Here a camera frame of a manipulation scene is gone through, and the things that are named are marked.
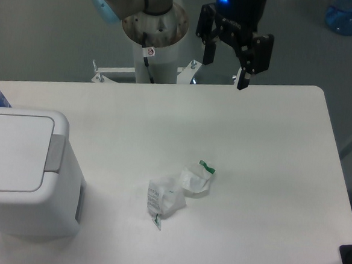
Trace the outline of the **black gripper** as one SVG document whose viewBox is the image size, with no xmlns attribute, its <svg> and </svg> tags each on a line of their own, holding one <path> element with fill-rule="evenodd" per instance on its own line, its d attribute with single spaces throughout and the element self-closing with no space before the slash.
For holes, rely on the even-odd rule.
<svg viewBox="0 0 352 264">
<path fill-rule="evenodd" d="M 225 19 L 223 30 L 236 31 L 238 45 L 248 48 L 240 54 L 241 71 L 236 88 L 243 90 L 249 86 L 253 75 L 267 71 L 275 42 L 274 35 L 257 34 L 259 20 L 262 18 L 267 0 L 215 0 L 215 4 L 204 4 L 200 10 L 196 36 L 204 45 L 202 64 L 211 64 L 215 59 L 216 38 Z"/>
</svg>

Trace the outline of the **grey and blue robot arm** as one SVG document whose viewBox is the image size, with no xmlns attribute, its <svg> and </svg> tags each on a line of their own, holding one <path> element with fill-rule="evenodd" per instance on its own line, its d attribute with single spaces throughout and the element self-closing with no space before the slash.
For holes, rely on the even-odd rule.
<svg viewBox="0 0 352 264">
<path fill-rule="evenodd" d="M 231 47 L 241 66 L 236 88 L 248 87 L 253 75 L 267 71 L 274 44 L 272 34 L 257 27 L 267 0 L 215 0 L 200 9 L 195 35 L 202 41 L 202 64 L 215 59 L 217 41 Z M 92 0 L 106 22 L 121 21 L 133 45 L 138 83 L 178 84 L 177 58 L 189 30 L 185 9 L 174 0 Z"/>
</svg>

